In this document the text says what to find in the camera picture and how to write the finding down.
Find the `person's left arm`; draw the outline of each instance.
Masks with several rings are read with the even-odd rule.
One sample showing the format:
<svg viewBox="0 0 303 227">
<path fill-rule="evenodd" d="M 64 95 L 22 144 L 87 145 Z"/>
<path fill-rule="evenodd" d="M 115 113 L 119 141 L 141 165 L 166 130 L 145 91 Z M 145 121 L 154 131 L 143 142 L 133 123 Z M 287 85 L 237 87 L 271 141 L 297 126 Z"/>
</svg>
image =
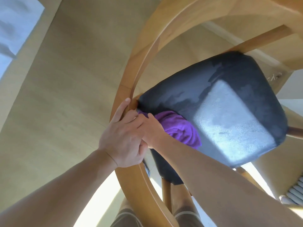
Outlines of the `person's left arm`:
<svg viewBox="0 0 303 227">
<path fill-rule="evenodd" d="M 0 214 L 0 226 L 72 227 L 95 191 L 117 168 L 142 161 L 147 145 L 142 142 L 143 116 L 131 110 L 126 99 L 100 138 L 99 148 L 85 160 L 32 192 Z"/>
</svg>

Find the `chair seat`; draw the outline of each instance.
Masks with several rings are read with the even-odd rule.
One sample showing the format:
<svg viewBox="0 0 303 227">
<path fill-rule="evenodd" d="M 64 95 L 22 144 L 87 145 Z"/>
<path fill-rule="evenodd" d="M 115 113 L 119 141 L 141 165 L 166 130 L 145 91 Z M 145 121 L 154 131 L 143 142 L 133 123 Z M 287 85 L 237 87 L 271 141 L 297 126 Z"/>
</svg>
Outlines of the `chair seat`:
<svg viewBox="0 0 303 227">
<path fill-rule="evenodd" d="M 138 109 L 182 115 L 199 132 L 202 146 L 198 151 L 231 168 L 280 145 L 288 128 L 285 113 L 255 60 L 234 51 L 161 81 L 140 96 Z M 180 178 L 172 178 L 167 170 L 169 164 L 160 161 L 160 155 L 153 156 L 160 175 L 180 184 Z"/>
</svg>

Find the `purple towel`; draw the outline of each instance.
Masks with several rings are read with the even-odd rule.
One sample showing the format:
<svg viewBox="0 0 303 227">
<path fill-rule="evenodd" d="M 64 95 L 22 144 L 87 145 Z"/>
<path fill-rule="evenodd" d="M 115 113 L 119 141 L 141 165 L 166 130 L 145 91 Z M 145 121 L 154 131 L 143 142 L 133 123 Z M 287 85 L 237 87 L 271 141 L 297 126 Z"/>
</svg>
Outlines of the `purple towel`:
<svg viewBox="0 0 303 227">
<path fill-rule="evenodd" d="M 138 113 L 147 117 L 145 112 L 139 110 Z M 176 112 L 164 111 L 154 117 L 171 137 L 195 149 L 201 146 L 200 137 L 195 127 Z"/>
</svg>

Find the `forearm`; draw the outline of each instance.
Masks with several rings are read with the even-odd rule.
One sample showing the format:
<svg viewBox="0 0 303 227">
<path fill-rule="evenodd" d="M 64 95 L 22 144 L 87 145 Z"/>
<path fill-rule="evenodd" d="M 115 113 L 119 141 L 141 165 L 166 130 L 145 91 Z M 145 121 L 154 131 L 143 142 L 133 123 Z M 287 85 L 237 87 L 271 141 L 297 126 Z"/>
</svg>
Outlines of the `forearm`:
<svg viewBox="0 0 303 227">
<path fill-rule="evenodd" d="M 244 177 L 169 135 L 154 145 L 218 226 L 299 226 L 302 220 Z"/>
<path fill-rule="evenodd" d="M 116 168 L 95 151 L 64 174 L 0 214 L 1 226 L 73 226 L 95 191 Z"/>
</svg>

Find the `brown shorts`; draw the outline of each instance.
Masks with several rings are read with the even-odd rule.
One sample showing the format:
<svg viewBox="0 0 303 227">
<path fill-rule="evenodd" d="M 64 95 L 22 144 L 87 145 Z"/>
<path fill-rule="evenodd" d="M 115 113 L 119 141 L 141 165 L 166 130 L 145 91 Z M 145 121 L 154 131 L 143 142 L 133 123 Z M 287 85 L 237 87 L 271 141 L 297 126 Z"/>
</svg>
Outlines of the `brown shorts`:
<svg viewBox="0 0 303 227">
<path fill-rule="evenodd" d="M 193 212 L 191 207 L 182 207 L 174 216 L 180 227 L 204 227 L 201 223 L 199 214 Z M 121 210 L 111 227 L 143 227 L 134 211 L 130 209 Z"/>
</svg>

